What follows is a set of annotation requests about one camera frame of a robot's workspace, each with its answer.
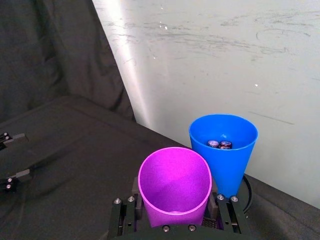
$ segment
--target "screw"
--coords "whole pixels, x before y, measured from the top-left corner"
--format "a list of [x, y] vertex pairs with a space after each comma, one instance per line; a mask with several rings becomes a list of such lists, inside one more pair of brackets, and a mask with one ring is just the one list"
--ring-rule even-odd
[[231, 201], [232, 201], [232, 202], [238, 202], [238, 198], [237, 198], [236, 196], [232, 196], [232, 197], [231, 197]]
[[195, 225], [189, 225], [188, 229], [189, 229], [190, 232], [194, 232], [197, 228], [196, 228]]
[[129, 202], [133, 202], [135, 200], [135, 197], [134, 196], [130, 196], [129, 198], [128, 198], [128, 201]]
[[216, 196], [216, 198], [217, 198], [217, 199], [219, 199], [219, 200], [223, 200], [223, 199], [225, 199], [225, 197], [224, 197], [224, 196], [222, 196], [222, 194], [219, 194], [218, 196]]
[[116, 198], [114, 201], [113, 201], [114, 204], [120, 204], [121, 203], [121, 199], [120, 198]]
[[167, 232], [170, 231], [170, 227], [169, 227], [168, 225], [164, 225], [164, 226], [162, 227], [162, 230], [167, 233]]

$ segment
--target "black cloth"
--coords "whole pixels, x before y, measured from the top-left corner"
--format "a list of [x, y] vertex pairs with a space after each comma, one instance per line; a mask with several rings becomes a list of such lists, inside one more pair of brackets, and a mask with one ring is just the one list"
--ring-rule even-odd
[[0, 1], [0, 122], [68, 94], [133, 119], [91, 0]]
[[[0, 124], [29, 142], [0, 151], [1, 177], [31, 181], [0, 195], [2, 240], [104, 240], [112, 201], [131, 194], [142, 161], [181, 146], [81, 97], [63, 97]], [[320, 210], [249, 177], [251, 233], [263, 240], [320, 239]]]

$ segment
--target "plastic cup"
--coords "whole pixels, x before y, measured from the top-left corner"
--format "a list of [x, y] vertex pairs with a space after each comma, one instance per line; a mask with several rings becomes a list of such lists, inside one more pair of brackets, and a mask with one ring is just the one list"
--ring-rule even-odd
[[[192, 149], [208, 163], [218, 188], [225, 197], [235, 196], [258, 138], [257, 128], [248, 120], [230, 114], [205, 115], [189, 128]], [[209, 140], [232, 142], [232, 149], [208, 146]]]
[[212, 176], [202, 156], [188, 148], [157, 150], [142, 163], [138, 186], [151, 227], [202, 223]]

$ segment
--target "black fabric backdrop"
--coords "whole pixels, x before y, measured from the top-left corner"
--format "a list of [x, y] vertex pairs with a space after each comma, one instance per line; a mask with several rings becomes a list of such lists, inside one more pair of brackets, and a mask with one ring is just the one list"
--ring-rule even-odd
[[0, 122], [59, 96], [133, 119], [91, 0], [0, 1]]

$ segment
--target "purple cup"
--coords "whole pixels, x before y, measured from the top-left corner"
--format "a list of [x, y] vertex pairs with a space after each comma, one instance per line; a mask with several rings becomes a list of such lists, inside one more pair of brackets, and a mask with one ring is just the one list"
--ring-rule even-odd
[[212, 177], [202, 156], [183, 147], [150, 154], [142, 163], [138, 186], [151, 227], [201, 225]]

